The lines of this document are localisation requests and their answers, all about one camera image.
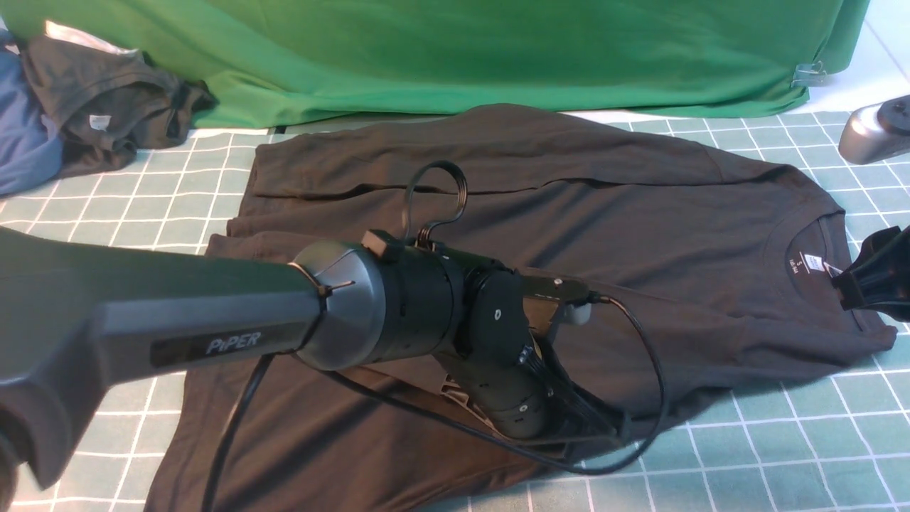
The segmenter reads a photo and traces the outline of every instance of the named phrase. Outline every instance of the green cloth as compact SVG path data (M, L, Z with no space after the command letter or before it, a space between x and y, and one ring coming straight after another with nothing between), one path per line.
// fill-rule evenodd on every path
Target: green cloth
M756 117L803 104L796 66L849 63L869 0L0 0L205 80L200 127L490 103Z

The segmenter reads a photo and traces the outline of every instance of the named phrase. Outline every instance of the clothing label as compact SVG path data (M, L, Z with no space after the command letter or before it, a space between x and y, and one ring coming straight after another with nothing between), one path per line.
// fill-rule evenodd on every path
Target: clothing label
M805 266L809 267L814 271L824 272L824 261L818 256L813 256L812 254L804 254Z
M833 265L829 265L827 263L827 261L825 262L824 267L828 270L828 274L831 275L831 277L838 276L838 275L841 275L842 273L844 273L844 271L838 269L837 267L835 267Z
M794 274L798 274L800 268L803 266L803 260L795 260L793 258L790 259L790 270L793 271Z
M110 116L89 116L88 117L88 126L92 129L98 131L107 131L107 127L111 124Z

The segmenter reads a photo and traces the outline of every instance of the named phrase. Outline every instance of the folded clothing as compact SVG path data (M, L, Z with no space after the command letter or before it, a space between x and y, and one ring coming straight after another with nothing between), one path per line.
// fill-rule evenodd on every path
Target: folded clothing
M216 105L204 84L147 64L36 36L22 50L25 76L65 142L61 177L122 169L138 149L179 146L193 116Z

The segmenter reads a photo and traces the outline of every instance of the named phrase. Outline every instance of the green cutting mat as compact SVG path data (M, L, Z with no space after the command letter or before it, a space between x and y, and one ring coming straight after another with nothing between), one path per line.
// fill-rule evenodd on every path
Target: green cutting mat
M910 156L847 165L835 148L846 119L822 113L618 126L794 164L847 209L855 256L872 232L910 225ZM287 137L220 135L144 153L129 169L0 202L0 224L58 240L201 253L208 235L224 232L237 214L256 145ZM910 339L905 325L899 330L894 350L852 371L731 395L618 475L535 481L431 510L910 512ZM118 386L60 485L39 492L24 474L14 511L142 510L177 425L182 383L175 374Z

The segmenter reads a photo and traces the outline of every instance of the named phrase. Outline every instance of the black t-shirt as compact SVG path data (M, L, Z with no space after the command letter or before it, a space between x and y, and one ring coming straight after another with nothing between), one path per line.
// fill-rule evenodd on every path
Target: black t-shirt
M625 302L662 359L673 399L667 428L732 388L811 381L895 341L876 314L840 308L825 264L850 263L844 211L800 170L532 108L475 108L261 146L239 216L207 253L289 261L320 238L400 234L403 190L436 159L464 170L470 196L461 220L434 239L580 277ZM455 203L443 173L425 184L418 224L447 217ZM575 382L632 413L635 436L647 433L657 387L621 314L595 308L586 325L561 328L555 346ZM187 374L184 412L147 510L197 509L217 434L252 365ZM440 395L445 373L429 357L346 374L482 427ZM280 358L231 453L225 510L412 510L544 473Z
M57 178L119 170L138 149L179 146L193 116L217 103L204 84L152 67L141 55L114 55L44 35L22 45L22 67L64 141Z

